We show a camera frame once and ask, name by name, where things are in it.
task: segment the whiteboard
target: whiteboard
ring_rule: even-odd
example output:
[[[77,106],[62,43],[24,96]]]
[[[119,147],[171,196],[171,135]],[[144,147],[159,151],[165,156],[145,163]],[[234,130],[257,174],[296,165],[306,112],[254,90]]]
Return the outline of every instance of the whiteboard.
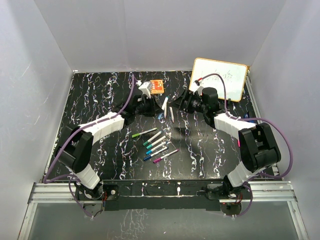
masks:
[[[199,86],[195,80],[202,78],[208,74],[220,74],[224,80],[226,99],[239,102],[245,86],[246,74],[248,67],[243,64],[217,61],[205,58],[196,58],[193,64],[192,76],[189,90],[195,92]],[[218,76],[209,76],[201,81],[201,85],[215,88],[219,99],[225,98],[224,86]]]

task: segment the blue marker cap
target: blue marker cap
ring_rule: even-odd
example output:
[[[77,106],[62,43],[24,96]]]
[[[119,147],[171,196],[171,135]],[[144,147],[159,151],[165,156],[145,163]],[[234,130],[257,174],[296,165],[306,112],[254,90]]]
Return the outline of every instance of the blue marker cap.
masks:
[[[147,160],[149,160],[150,158],[151,158],[151,155],[146,156],[146,157],[143,159],[143,161],[147,161]]]

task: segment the marble tabletop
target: marble tabletop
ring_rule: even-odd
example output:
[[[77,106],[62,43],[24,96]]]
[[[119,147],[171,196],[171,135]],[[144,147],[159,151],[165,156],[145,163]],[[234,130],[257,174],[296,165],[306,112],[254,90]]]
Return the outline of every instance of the marble tabletop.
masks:
[[[117,104],[125,101],[130,91],[129,72],[76,73],[73,75],[70,92],[62,116],[61,129],[68,123],[84,124],[98,119]],[[138,80],[161,79],[164,94],[157,95],[161,106],[166,96],[168,102],[189,86],[191,71],[143,71],[134,72]],[[243,117],[254,113],[253,105],[244,86],[240,102],[231,102],[230,112]],[[240,162],[238,142],[230,135],[208,126],[201,113],[188,114],[173,109],[174,123],[168,113],[166,119],[136,116],[134,123],[121,131],[114,132],[92,147],[90,164],[104,180],[170,180],[170,179],[222,179]],[[136,138],[131,135],[157,127],[169,140],[166,154],[175,149],[180,151],[157,164],[143,161],[146,147],[143,143],[155,134],[149,133]],[[48,179],[69,173],[57,162]]]

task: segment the magenta marker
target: magenta marker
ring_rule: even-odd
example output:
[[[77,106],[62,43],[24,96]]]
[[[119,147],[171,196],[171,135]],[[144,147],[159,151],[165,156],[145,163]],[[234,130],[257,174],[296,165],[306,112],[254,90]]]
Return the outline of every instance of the magenta marker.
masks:
[[[163,155],[162,157],[157,158],[156,160],[153,160],[153,163],[154,163],[154,164],[157,164],[157,163],[160,162],[162,159],[164,159],[164,158],[166,158],[166,157],[169,157],[169,156],[171,156],[172,154],[175,154],[175,153],[177,153],[177,152],[179,152],[179,149],[176,149],[176,150],[174,150],[174,151],[172,151],[172,152],[169,152],[169,153],[166,154],[166,155]]]

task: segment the orange card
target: orange card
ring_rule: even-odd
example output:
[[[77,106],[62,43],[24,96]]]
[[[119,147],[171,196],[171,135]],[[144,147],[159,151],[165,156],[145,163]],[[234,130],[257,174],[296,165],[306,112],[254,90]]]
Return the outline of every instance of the orange card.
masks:
[[[164,82],[162,80],[151,80],[152,89],[151,94],[163,94],[165,92]]]

